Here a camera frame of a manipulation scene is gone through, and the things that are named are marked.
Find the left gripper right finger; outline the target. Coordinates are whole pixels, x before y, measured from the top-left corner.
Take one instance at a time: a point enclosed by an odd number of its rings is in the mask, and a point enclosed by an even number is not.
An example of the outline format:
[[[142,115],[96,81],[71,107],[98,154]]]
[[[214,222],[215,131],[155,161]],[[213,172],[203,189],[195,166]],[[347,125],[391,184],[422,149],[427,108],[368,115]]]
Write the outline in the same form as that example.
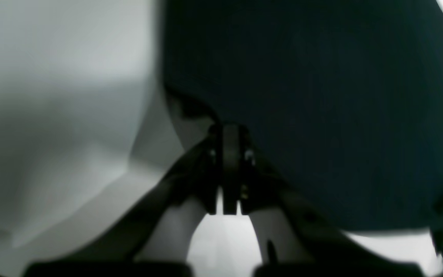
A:
[[[265,264],[334,263],[386,266],[330,224],[290,187],[239,128],[241,212],[248,215]]]

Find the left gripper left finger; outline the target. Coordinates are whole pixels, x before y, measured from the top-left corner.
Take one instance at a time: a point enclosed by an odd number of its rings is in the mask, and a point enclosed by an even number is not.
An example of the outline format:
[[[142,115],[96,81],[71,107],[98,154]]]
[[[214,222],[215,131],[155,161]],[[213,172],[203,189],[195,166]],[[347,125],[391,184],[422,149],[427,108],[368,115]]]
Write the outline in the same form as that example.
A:
[[[112,227],[65,257],[67,262],[185,262],[192,236],[216,210],[220,127],[174,163]]]

